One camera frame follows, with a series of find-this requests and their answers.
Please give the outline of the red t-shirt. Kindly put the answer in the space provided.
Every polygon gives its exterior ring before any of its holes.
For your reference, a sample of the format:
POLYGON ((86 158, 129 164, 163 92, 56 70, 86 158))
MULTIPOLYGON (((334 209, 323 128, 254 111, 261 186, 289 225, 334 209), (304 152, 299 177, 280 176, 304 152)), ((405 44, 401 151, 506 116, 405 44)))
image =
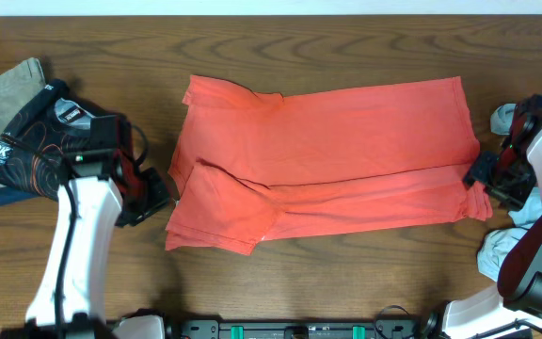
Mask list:
POLYGON ((480 144, 457 77, 284 96, 193 76, 183 102, 168 250, 492 215, 463 181, 480 144))

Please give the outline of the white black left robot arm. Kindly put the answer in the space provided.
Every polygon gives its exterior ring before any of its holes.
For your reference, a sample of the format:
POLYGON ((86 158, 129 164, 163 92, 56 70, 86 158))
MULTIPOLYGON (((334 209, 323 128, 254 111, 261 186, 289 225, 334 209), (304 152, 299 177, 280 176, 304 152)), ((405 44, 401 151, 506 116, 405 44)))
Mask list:
POLYGON ((134 126, 118 115, 90 122, 88 147, 54 164, 58 217, 48 262, 21 327, 3 338, 163 338, 165 321, 140 310, 111 325, 104 288, 109 246, 116 227, 136 226, 170 201, 158 172, 140 168, 134 126))

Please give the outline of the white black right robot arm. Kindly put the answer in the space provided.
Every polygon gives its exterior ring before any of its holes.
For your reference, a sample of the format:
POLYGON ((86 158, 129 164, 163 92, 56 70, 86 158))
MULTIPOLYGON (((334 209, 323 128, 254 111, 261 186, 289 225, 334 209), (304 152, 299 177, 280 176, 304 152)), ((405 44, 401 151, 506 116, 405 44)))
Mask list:
MULTIPOLYGON (((542 94, 516 105, 501 151, 479 155, 464 181, 483 184, 489 196, 515 211, 538 187, 542 204, 542 94)), ((505 256, 496 284, 431 315, 424 335, 515 338, 526 330, 542 334, 542 214, 505 256)))

